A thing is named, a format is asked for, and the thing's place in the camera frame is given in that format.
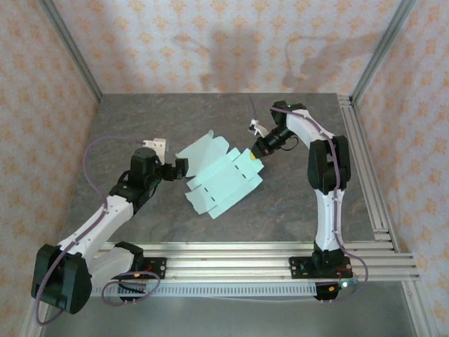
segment purple cable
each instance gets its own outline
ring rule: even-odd
[[[332,143],[332,140],[330,139],[330,137],[323,132],[324,130],[320,127],[320,125],[318,123],[316,123],[312,118],[305,116],[303,114],[300,114],[298,112],[292,112],[292,111],[288,111],[288,110],[284,110],[284,109],[279,109],[277,107],[270,107],[271,110],[277,111],[277,112],[283,112],[284,114],[291,114],[293,116],[299,116],[302,117],[303,119],[307,120],[321,135],[323,135],[323,137],[328,141],[329,143],[329,147],[330,147],[330,151],[332,152],[332,161],[334,164],[334,169],[335,169],[335,176],[336,176],[336,180],[337,180],[337,184],[335,185],[334,188],[334,208],[335,208],[335,212],[334,212],[334,224],[333,224],[333,228],[334,228],[334,235],[335,235],[335,240],[337,241],[337,244],[339,246],[339,248],[342,250],[342,252],[349,256],[350,258],[355,258],[356,260],[359,260],[363,266],[363,268],[365,269],[365,277],[363,280],[363,284],[365,284],[368,281],[368,266],[366,265],[365,261],[360,258],[359,256],[356,256],[350,252],[348,252],[344,247],[342,242],[340,241],[340,239],[338,238],[338,233],[337,233],[337,210],[338,210],[338,201],[337,201],[337,191],[340,188],[340,183],[341,183],[341,179],[340,179],[340,170],[338,170],[338,162],[337,162],[337,153],[335,152],[335,148],[334,148],[334,144]],[[355,293],[360,292],[362,288],[359,288],[356,292],[352,293],[351,295],[354,295]],[[345,300],[345,298],[348,298],[349,296],[345,296],[344,298],[338,298],[333,300],[333,302],[341,302],[342,300]]]
[[[137,302],[140,302],[141,300],[149,298],[159,288],[159,285],[161,284],[161,278],[159,277],[159,275],[155,274],[154,272],[124,272],[122,274],[117,275],[117,277],[120,277],[120,276],[132,276],[132,275],[135,275],[135,274],[154,276],[157,279],[157,284],[156,284],[156,286],[154,286],[154,288],[151,291],[146,293],[141,298],[138,298],[137,300],[133,299],[133,304],[136,304]],[[103,287],[103,289],[101,290],[101,299],[103,300],[103,302],[105,304],[108,304],[108,305],[112,306],[112,307],[121,307],[122,305],[127,305],[128,301],[125,300],[124,302],[114,303],[114,302],[111,302],[110,300],[106,300],[105,291],[106,291],[106,288],[108,286],[110,286],[111,284],[122,284],[122,285],[126,285],[126,286],[135,286],[138,283],[114,280],[114,281],[110,281],[110,282],[106,283],[106,285]]]
[[[58,257],[55,259],[55,261],[53,262],[53,264],[50,266],[50,268],[48,269],[47,273],[45,274],[45,276],[43,277],[42,283],[39,286],[39,290],[37,291],[36,294],[36,300],[35,305],[34,305],[34,316],[36,319],[36,323],[39,326],[45,326],[47,324],[50,324],[52,322],[54,322],[61,314],[62,311],[59,311],[55,316],[53,316],[52,318],[50,318],[48,321],[44,321],[42,322],[39,319],[39,305],[42,299],[42,294],[43,294],[43,290],[45,289],[45,286],[48,283],[48,280],[50,279],[51,274],[53,273],[53,271],[56,269],[56,267],[58,266],[58,263],[62,260],[62,258],[64,258],[65,254],[67,254],[67,252],[72,249],[73,246],[75,246],[75,244],[83,239],[83,237],[85,237],[91,230],[93,230],[98,223],[100,223],[100,221],[105,217],[106,214],[106,210],[107,210],[107,198],[106,196],[101,192],[100,188],[95,185],[95,183],[91,180],[91,177],[89,176],[88,173],[88,167],[87,167],[87,155],[89,153],[89,151],[91,150],[91,148],[94,145],[97,145],[98,143],[101,143],[102,141],[105,140],[125,140],[128,142],[132,142],[132,143],[137,143],[137,144],[144,144],[143,140],[133,140],[133,139],[129,139],[126,137],[121,137],[121,136],[103,136],[100,137],[96,140],[94,140],[91,144],[89,144],[89,146],[86,148],[86,150],[84,151],[84,155],[83,155],[83,169],[84,169],[84,176],[86,177],[86,180],[88,182],[88,184],[100,195],[100,197],[103,200],[103,212],[100,214],[100,216],[98,216],[97,220],[95,220],[92,225],[90,225],[88,228],[86,228],[86,230],[84,230],[80,235],[78,235],[78,237],[75,238],[74,242],[71,242],[59,255]]]

